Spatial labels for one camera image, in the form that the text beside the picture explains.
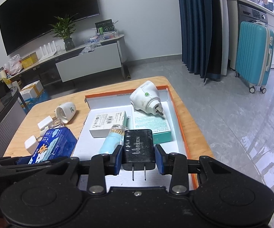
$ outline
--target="suitcase wheel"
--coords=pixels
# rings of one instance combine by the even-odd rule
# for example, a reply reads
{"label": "suitcase wheel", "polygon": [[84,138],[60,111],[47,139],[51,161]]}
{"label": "suitcase wheel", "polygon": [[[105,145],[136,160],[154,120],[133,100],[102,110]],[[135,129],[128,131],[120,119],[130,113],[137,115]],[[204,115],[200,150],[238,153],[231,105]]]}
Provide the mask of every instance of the suitcase wheel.
{"label": "suitcase wheel", "polygon": [[262,93],[265,93],[265,92],[266,92],[266,88],[260,87],[260,91],[261,91]]}
{"label": "suitcase wheel", "polygon": [[249,91],[250,91],[250,93],[255,93],[255,88],[254,88],[254,86],[250,87],[250,88],[249,88]]}

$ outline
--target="white router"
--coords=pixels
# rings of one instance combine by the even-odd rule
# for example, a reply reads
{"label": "white router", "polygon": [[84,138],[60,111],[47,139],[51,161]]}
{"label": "white router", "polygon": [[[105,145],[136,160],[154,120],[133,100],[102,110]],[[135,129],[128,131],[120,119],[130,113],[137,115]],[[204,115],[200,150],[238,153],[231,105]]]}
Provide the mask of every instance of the white router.
{"label": "white router", "polygon": [[40,50],[41,50],[43,56],[42,56],[42,58],[39,60],[39,62],[40,62],[40,61],[43,61],[43,60],[47,59],[48,57],[51,57],[51,56],[53,56],[55,53],[57,53],[56,43],[55,43],[54,41],[52,41],[52,44],[54,45],[54,50],[51,48],[51,44],[48,43],[48,49],[50,50],[50,53],[48,52],[46,45],[44,45],[44,49],[45,49],[45,50],[43,50],[42,46],[40,46]]}

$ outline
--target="suitcase zipper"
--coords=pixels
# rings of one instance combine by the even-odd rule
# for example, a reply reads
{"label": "suitcase zipper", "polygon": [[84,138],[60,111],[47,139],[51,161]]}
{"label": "suitcase zipper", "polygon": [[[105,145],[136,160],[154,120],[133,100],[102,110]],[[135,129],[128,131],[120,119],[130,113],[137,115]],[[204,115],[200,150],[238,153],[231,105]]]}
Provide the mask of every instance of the suitcase zipper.
{"label": "suitcase zipper", "polygon": [[265,46],[265,55],[264,55],[264,61],[263,61],[263,66],[262,66],[262,71],[260,74],[260,79],[258,81],[258,86],[260,86],[263,82],[264,79],[264,74],[266,71],[266,65],[267,65],[267,61],[268,61],[268,54],[269,54],[269,44],[270,44],[270,30],[265,26],[266,28],[266,46]]}

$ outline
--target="baseboard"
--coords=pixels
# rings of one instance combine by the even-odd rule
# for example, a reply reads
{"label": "baseboard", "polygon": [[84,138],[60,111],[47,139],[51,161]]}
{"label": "baseboard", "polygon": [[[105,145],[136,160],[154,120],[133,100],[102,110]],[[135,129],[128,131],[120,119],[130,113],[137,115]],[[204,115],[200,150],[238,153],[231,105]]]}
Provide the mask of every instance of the baseboard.
{"label": "baseboard", "polygon": [[181,58],[182,58],[181,54],[178,54],[178,55],[164,55],[164,56],[158,56],[158,57],[151,57],[151,58],[145,58],[145,59],[140,59],[140,60],[128,61],[125,64],[127,66],[134,66],[134,65],[144,64],[144,63],[157,63],[157,62],[164,62],[164,61],[180,60]]}

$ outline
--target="barcode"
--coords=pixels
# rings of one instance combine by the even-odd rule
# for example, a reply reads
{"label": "barcode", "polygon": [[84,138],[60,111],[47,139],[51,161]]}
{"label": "barcode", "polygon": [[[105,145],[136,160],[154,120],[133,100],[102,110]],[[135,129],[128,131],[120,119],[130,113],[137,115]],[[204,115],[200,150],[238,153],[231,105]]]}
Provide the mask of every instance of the barcode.
{"label": "barcode", "polygon": [[112,123],[112,119],[113,119],[113,117],[112,117],[112,116],[109,116],[106,123],[107,123],[107,124]]}

